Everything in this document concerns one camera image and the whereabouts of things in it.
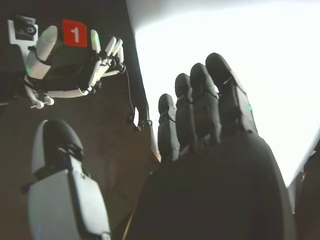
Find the white number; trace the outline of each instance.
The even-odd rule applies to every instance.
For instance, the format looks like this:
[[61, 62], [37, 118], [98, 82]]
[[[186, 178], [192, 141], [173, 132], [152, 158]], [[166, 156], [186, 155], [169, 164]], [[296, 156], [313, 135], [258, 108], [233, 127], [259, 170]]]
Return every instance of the white number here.
[[76, 43], [79, 43], [79, 29], [75, 27], [71, 30], [71, 32], [74, 34], [74, 40]]

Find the bright white screen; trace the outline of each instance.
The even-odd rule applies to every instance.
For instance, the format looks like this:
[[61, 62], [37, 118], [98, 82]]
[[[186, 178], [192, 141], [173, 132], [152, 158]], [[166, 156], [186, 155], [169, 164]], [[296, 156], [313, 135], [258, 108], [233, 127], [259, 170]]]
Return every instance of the bright white screen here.
[[213, 52], [247, 91], [259, 135], [289, 185], [320, 126], [320, 3], [269, 3], [175, 15], [136, 31], [143, 84], [158, 131], [158, 100]]

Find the black wire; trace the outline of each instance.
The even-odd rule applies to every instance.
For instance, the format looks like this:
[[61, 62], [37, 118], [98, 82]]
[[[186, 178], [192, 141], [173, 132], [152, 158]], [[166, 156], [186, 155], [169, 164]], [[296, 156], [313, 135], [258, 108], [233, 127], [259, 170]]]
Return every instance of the black wire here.
[[130, 100], [130, 105], [131, 105], [131, 108], [132, 108], [132, 112], [133, 114], [135, 113], [135, 109], [134, 109], [134, 106], [132, 104], [132, 101], [131, 101], [131, 91], [130, 91], [130, 79], [129, 79], [129, 74], [128, 74], [128, 71], [127, 69], [125, 70], [125, 73], [126, 73], [126, 77], [127, 77], [127, 80], [128, 80], [128, 90], [129, 90], [129, 100]]

